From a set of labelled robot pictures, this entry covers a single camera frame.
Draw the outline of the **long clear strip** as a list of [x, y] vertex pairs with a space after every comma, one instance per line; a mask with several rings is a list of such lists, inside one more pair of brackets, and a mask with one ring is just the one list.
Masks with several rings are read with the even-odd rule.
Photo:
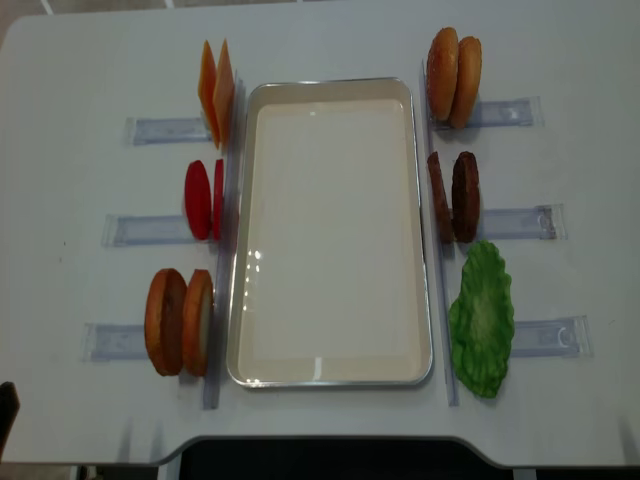
[[243, 184], [246, 105], [246, 87], [241, 75], [236, 74], [230, 143], [225, 158], [221, 239], [216, 242], [218, 256], [208, 341], [208, 369], [202, 393], [202, 404], [205, 411], [211, 411], [218, 407], [221, 384], [226, 376], [226, 339], [233, 302], [232, 290]]
[[[425, 159], [428, 159], [429, 155], [433, 151], [433, 141], [431, 134], [431, 116], [429, 110], [429, 104], [426, 93], [426, 83], [427, 83], [427, 75], [426, 75], [426, 58], [421, 60], [420, 67], [420, 80], [421, 80], [421, 122], [422, 122], [422, 130], [423, 130], [423, 139], [424, 139], [424, 151], [425, 151]], [[443, 263], [443, 245], [440, 241], [440, 231], [437, 222], [436, 210], [435, 210], [435, 200], [433, 199], [433, 187], [431, 185], [431, 177], [429, 174], [429, 169], [426, 169], [427, 174], [427, 187], [429, 188], [429, 200], [431, 204], [431, 217], [433, 223], [433, 237], [434, 237], [434, 250], [435, 250], [435, 264], [436, 264], [436, 290], [438, 295], [438, 307], [439, 307], [439, 323], [441, 330], [441, 338], [442, 338], [442, 349], [443, 349], [443, 361], [444, 361], [444, 374], [445, 374], [445, 385], [447, 391], [447, 402], [450, 407], [457, 407], [459, 405], [459, 386], [458, 380], [455, 376], [453, 370], [453, 363], [451, 360], [451, 341], [450, 341], [450, 331], [449, 331], [449, 320], [448, 320], [448, 298], [447, 298], [447, 281], [446, 281], [446, 269]]]

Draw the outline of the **inner right bun slice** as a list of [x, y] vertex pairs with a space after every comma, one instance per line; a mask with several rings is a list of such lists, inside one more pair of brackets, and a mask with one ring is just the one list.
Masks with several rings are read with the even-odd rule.
[[434, 37], [427, 57], [426, 93], [433, 117], [448, 119], [456, 90], [458, 36], [453, 27], [442, 28]]

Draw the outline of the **inner brown meat patty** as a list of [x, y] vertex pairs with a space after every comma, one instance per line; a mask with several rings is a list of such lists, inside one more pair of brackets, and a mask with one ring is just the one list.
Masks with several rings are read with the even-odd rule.
[[440, 241], [443, 244], [451, 244], [454, 241], [454, 232], [437, 151], [434, 151], [429, 155], [427, 159], [427, 168], [431, 180], [433, 207], [438, 225]]

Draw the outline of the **clear cheese holder rail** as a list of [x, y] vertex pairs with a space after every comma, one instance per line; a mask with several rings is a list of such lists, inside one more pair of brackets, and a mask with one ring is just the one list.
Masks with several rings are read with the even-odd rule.
[[201, 117], [193, 118], [133, 118], [125, 121], [124, 143], [132, 146], [200, 143], [212, 139]]

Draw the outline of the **outer red tomato slice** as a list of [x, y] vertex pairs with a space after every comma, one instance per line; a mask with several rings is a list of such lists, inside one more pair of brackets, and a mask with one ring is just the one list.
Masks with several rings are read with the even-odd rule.
[[197, 240], [207, 240], [211, 229], [211, 187], [201, 160], [188, 166], [184, 186], [184, 206], [189, 227]]

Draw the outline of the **outer right bun slice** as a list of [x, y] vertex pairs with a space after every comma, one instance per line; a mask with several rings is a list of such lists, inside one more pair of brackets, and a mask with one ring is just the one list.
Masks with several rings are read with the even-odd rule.
[[462, 129], [471, 117], [479, 90], [482, 71], [482, 45], [473, 36], [464, 37], [458, 45], [458, 75], [456, 91], [449, 115], [449, 124]]

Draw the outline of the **orange cheese slice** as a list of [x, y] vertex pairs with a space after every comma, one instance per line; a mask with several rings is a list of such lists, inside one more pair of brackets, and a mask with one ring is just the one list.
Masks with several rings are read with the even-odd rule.
[[216, 82], [216, 65], [208, 41], [203, 44], [198, 82], [198, 97], [204, 112], [205, 121], [209, 127], [211, 138], [216, 148], [220, 146], [220, 132], [216, 119], [213, 93]]
[[216, 83], [213, 92], [214, 113], [218, 126], [216, 147], [220, 150], [225, 148], [229, 143], [234, 94], [235, 83], [233, 70], [228, 43], [227, 40], [224, 40], [220, 51]]

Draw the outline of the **green lettuce leaf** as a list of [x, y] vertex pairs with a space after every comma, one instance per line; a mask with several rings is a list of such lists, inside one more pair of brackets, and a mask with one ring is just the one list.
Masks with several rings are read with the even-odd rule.
[[496, 245], [473, 244], [449, 309], [449, 326], [455, 375], [482, 398], [494, 399], [508, 372], [515, 335], [511, 284]]

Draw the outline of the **outer orange cheese slice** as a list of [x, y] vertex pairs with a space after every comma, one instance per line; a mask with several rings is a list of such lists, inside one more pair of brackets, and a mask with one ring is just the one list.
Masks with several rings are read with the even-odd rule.
[[213, 93], [216, 82], [216, 65], [208, 41], [203, 44], [198, 82], [198, 97], [204, 112], [205, 121], [209, 127], [211, 138], [216, 148], [220, 146], [220, 132], [216, 119]]

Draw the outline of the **outer brown meat patty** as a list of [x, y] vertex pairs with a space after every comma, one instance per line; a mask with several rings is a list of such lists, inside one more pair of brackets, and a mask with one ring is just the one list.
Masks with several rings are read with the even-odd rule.
[[473, 153], [464, 151], [453, 169], [452, 225], [458, 242], [471, 243], [480, 217], [479, 175]]

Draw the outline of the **inner red tomato slice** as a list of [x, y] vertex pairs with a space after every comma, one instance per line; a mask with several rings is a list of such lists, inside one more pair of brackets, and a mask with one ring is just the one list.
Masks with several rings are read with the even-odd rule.
[[213, 209], [212, 209], [212, 234], [215, 241], [221, 238], [221, 226], [224, 203], [224, 160], [218, 159], [215, 164]]

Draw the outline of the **inner orange cheese slice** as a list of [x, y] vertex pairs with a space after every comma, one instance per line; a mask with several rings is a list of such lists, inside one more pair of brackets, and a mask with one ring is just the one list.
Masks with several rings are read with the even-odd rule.
[[214, 113], [218, 126], [216, 147], [220, 150], [225, 148], [229, 143], [234, 94], [235, 83], [233, 70], [228, 43], [227, 40], [224, 40], [220, 51], [216, 83], [213, 92]]

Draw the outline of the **long clear left strip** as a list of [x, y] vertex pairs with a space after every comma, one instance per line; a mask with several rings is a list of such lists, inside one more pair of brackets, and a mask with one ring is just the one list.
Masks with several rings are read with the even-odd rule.
[[202, 393], [202, 404], [205, 411], [211, 411], [218, 407], [221, 384], [226, 376], [226, 339], [233, 302], [232, 290], [243, 184], [246, 105], [246, 87], [241, 75], [236, 74], [230, 143], [225, 158], [221, 239], [216, 242], [218, 256], [208, 341], [208, 369]]

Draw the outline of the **bread slice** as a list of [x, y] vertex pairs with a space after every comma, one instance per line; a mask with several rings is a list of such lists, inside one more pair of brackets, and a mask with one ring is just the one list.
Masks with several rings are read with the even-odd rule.
[[161, 376], [175, 376], [183, 367], [182, 329], [186, 282], [173, 268], [153, 277], [145, 307], [145, 347]]
[[207, 270], [196, 269], [187, 287], [183, 307], [182, 359], [189, 374], [204, 377], [208, 366], [208, 339], [213, 310], [213, 282]]

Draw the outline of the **brown meat patty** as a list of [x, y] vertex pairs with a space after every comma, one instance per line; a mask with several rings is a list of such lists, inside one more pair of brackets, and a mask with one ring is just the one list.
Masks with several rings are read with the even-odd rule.
[[433, 207], [438, 225], [440, 241], [443, 244], [451, 244], [454, 241], [454, 232], [437, 151], [434, 151], [429, 155], [427, 159], [427, 168], [431, 180]]
[[479, 175], [473, 153], [464, 151], [453, 169], [452, 225], [458, 242], [471, 243], [480, 217]]

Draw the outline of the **inner left bread slice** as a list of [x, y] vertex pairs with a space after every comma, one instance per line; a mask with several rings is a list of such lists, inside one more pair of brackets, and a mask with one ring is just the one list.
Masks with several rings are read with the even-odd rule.
[[183, 307], [182, 359], [189, 374], [204, 377], [208, 366], [208, 339], [213, 310], [213, 282], [207, 270], [196, 269], [187, 287]]

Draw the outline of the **red tomato slice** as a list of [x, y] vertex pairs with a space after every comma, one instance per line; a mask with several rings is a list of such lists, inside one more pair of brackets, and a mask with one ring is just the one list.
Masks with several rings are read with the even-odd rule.
[[218, 159], [215, 164], [213, 209], [212, 209], [212, 234], [215, 241], [221, 238], [221, 226], [224, 203], [224, 160]]
[[189, 227], [197, 240], [207, 240], [211, 229], [211, 187], [201, 160], [188, 166], [184, 186], [184, 206]]

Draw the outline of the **bun slice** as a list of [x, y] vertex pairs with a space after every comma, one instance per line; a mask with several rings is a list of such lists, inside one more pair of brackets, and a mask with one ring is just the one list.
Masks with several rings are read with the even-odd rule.
[[471, 117], [479, 90], [482, 71], [482, 45], [473, 36], [464, 37], [458, 45], [458, 75], [456, 91], [449, 115], [449, 124], [462, 129]]
[[456, 90], [458, 36], [453, 27], [442, 28], [434, 37], [427, 57], [426, 93], [433, 117], [448, 119]]

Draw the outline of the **long clear right strip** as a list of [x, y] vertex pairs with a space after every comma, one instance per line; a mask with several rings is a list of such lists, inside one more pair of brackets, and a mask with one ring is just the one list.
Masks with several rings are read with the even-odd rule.
[[[429, 155], [433, 151], [433, 141], [431, 134], [431, 116], [429, 110], [429, 104], [426, 93], [426, 83], [427, 83], [427, 75], [426, 75], [426, 58], [421, 60], [420, 67], [420, 80], [421, 80], [421, 122], [422, 122], [422, 130], [423, 130], [423, 139], [424, 139], [424, 151], [425, 151], [425, 159], [428, 159]], [[431, 217], [433, 223], [433, 237], [434, 237], [434, 250], [435, 250], [435, 264], [436, 264], [436, 290], [438, 295], [438, 307], [439, 307], [439, 323], [441, 330], [441, 338], [442, 338], [442, 349], [443, 349], [443, 361], [444, 361], [444, 374], [445, 374], [445, 385], [447, 391], [447, 402], [450, 407], [457, 407], [459, 405], [459, 386], [458, 380], [455, 376], [453, 370], [453, 363], [451, 360], [451, 341], [450, 341], [450, 331], [449, 331], [449, 320], [448, 320], [448, 298], [447, 298], [447, 281], [446, 281], [446, 269], [443, 263], [443, 245], [440, 241], [440, 231], [437, 222], [436, 210], [435, 210], [435, 200], [433, 199], [433, 187], [431, 185], [431, 177], [429, 174], [429, 169], [426, 169], [427, 174], [427, 187], [429, 188], [429, 200], [431, 204]]]

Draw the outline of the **white metal tray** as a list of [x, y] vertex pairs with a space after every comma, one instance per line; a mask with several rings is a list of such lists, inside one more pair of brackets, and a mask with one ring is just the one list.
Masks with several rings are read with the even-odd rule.
[[227, 368], [247, 389], [413, 386], [433, 361], [414, 101], [272, 83], [245, 112]]

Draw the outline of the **outer left bread slice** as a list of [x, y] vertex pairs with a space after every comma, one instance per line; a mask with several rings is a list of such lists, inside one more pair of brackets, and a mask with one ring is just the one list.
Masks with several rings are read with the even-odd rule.
[[183, 367], [182, 329], [186, 282], [173, 268], [153, 277], [145, 307], [145, 347], [161, 376], [175, 376]]

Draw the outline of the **dark object at table edge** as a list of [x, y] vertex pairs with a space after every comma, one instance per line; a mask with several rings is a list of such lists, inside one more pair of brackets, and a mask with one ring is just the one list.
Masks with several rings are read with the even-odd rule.
[[0, 454], [3, 454], [11, 428], [20, 409], [20, 400], [13, 382], [0, 387]]

